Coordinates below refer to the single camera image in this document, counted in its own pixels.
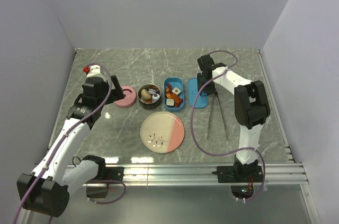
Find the pink round lid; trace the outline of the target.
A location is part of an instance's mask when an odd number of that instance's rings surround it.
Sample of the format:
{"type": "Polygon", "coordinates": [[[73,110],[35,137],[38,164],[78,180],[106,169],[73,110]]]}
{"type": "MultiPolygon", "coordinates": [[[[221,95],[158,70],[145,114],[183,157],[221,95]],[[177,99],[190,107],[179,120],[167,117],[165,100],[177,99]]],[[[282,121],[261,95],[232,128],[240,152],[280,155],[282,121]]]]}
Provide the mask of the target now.
{"type": "Polygon", "coordinates": [[[122,86],[125,97],[121,100],[115,101],[114,104],[119,107],[130,107],[137,99],[137,93],[131,86],[122,86]]]}

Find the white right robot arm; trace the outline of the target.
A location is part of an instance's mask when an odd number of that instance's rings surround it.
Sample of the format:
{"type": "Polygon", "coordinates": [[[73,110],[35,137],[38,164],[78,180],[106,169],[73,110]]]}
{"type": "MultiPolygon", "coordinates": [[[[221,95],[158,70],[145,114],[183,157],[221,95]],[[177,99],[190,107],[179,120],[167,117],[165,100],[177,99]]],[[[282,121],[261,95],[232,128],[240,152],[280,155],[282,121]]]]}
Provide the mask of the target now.
{"type": "Polygon", "coordinates": [[[255,175],[263,175],[256,150],[263,125],[270,116],[270,106],[262,81],[246,79],[233,72],[231,65],[215,63],[211,58],[213,53],[217,50],[197,59],[201,70],[197,74],[198,95],[214,93],[216,84],[233,94],[235,118],[240,125],[239,150],[233,166],[218,172],[231,182],[243,182],[255,175]]]}

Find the sushi roll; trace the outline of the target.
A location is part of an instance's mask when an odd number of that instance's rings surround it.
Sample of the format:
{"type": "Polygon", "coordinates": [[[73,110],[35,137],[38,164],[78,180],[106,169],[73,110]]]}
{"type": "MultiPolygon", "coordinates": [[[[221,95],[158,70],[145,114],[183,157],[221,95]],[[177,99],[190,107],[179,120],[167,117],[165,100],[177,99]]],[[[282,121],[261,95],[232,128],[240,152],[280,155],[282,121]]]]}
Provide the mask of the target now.
{"type": "Polygon", "coordinates": [[[174,107],[175,101],[173,99],[167,98],[166,99],[166,105],[169,106],[169,107],[174,107]]]}
{"type": "Polygon", "coordinates": [[[178,87],[175,87],[172,89],[172,93],[176,94],[176,95],[180,95],[182,91],[178,88],[178,87]]]}

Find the white round rice cake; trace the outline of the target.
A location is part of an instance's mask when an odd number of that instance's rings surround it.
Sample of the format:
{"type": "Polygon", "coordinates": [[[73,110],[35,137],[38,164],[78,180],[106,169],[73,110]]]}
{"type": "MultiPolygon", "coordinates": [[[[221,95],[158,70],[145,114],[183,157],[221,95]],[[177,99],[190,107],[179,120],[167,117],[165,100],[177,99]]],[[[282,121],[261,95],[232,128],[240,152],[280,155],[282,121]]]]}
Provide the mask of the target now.
{"type": "Polygon", "coordinates": [[[156,94],[156,90],[154,90],[154,89],[149,89],[148,91],[149,91],[149,93],[151,93],[151,94],[156,94]]]}

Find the red chicken drumstick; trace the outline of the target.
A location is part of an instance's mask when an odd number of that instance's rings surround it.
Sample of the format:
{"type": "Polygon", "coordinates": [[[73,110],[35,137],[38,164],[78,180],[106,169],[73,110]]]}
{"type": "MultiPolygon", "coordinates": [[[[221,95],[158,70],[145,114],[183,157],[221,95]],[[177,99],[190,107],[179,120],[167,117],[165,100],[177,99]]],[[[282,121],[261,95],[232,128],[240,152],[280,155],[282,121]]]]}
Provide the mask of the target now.
{"type": "Polygon", "coordinates": [[[174,100],[175,106],[179,106],[183,102],[183,99],[176,94],[173,94],[172,98],[174,100]]]}

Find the beige round bun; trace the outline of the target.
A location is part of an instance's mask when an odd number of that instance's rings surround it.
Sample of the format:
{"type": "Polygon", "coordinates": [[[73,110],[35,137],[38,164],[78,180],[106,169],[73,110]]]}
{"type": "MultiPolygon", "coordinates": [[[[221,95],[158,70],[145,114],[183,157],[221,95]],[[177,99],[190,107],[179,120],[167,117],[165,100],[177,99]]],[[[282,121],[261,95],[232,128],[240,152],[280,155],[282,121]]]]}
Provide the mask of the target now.
{"type": "Polygon", "coordinates": [[[148,92],[147,89],[144,88],[144,89],[141,90],[141,97],[142,97],[145,101],[147,101],[147,100],[151,99],[151,94],[148,92]]]}

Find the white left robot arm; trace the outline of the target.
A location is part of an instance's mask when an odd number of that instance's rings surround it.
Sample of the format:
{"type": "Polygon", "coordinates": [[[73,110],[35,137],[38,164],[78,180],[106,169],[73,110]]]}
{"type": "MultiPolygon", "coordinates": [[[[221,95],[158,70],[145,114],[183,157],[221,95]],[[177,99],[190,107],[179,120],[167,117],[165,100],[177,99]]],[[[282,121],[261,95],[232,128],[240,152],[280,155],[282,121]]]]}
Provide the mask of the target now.
{"type": "Polygon", "coordinates": [[[109,79],[101,72],[87,76],[83,91],[69,109],[55,143],[30,174],[19,176],[16,184],[20,209],[57,218],[83,184],[122,182],[123,168],[112,173],[107,169],[105,159],[99,156],[87,155],[71,171],[66,169],[101,116],[103,106],[123,98],[123,89],[115,75],[109,79]]]}

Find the orange fried shrimp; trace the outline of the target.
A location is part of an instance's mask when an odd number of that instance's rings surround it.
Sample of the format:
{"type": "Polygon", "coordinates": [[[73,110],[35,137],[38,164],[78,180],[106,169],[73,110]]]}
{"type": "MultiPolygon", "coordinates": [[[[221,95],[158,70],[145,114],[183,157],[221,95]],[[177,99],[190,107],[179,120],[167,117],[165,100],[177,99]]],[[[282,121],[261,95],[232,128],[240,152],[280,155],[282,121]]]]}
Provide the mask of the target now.
{"type": "Polygon", "coordinates": [[[165,89],[165,95],[166,95],[166,98],[172,99],[172,90],[169,87],[165,89]]]}

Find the dark red octopus sausage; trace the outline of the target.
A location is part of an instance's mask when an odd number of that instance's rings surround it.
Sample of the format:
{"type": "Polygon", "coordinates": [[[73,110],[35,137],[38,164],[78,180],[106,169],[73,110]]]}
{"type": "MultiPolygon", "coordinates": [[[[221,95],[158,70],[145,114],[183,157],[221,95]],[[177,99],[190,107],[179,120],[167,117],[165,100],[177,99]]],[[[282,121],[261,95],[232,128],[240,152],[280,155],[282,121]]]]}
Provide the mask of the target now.
{"type": "Polygon", "coordinates": [[[167,83],[166,86],[167,86],[167,88],[168,88],[170,91],[172,90],[172,86],[171,86],[170,83],[167,83]]]}

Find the steel serving tongs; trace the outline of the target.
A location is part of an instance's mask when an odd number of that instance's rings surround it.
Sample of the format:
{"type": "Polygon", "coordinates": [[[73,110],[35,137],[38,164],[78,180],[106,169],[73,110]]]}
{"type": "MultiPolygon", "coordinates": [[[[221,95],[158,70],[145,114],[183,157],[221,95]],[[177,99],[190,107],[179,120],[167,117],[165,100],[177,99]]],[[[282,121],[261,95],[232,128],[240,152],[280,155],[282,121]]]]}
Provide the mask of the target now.
{"type": "Polygon", "coordinates": [[[228,140],[226,120],[223,114],[221,100],[220,100],[220,97],[217,91],[214,92],[213,97],[212,97],[209,120],[208,120],[208,128],[207,128],[207,140],[211,138],[212,125],[214,123],[219,124],[219,125],[222,124],[225,138],[226,140],[228,140]]]}

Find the blue lunch box lid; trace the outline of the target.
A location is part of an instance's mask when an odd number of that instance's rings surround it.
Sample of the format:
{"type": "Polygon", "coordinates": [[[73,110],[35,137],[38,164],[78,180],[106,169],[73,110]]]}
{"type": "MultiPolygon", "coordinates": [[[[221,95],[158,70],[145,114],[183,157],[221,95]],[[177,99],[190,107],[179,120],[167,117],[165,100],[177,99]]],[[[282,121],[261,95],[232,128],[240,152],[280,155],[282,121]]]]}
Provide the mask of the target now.
{"type": "MultiPolygon", "coordinates": [[[[198,94],[198,81],[197,78],[190,78],[188,80],[188,99],[190,107],[193,107],[195,98],[198,94]]],[[[198,97],[195,107],[197,109],[205,108],[208,105],[208,96],[206,93],[201,93],[198,97]]]]}

